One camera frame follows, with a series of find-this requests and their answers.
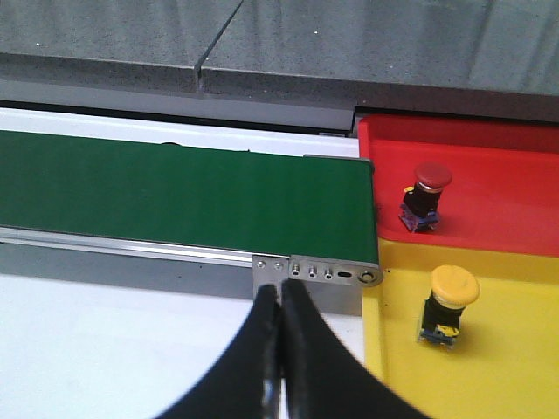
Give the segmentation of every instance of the yellow push button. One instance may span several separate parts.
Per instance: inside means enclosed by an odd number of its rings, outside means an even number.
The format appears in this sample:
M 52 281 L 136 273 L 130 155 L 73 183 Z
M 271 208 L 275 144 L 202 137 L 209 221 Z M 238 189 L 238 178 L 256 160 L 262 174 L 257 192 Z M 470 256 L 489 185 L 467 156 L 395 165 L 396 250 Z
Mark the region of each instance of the yellow push button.
M 431 274 L 431 289 L 443 306 L 467 306 L 480 296 L 478 280 L 466 269 L 443 264 Z

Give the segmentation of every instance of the gray countertop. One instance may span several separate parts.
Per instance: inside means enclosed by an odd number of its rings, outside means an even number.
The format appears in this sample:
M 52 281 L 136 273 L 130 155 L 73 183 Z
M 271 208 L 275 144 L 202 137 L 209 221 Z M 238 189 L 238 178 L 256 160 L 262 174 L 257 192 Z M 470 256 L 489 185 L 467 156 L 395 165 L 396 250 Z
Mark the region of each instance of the gray countertop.
M 348 125 L 325 109 L 356 106 L 559 122 L 559 1 L 239 2 L 4 0 L 0 100 L 287 125 L 320 109 L 308 124 L 324 127 Z

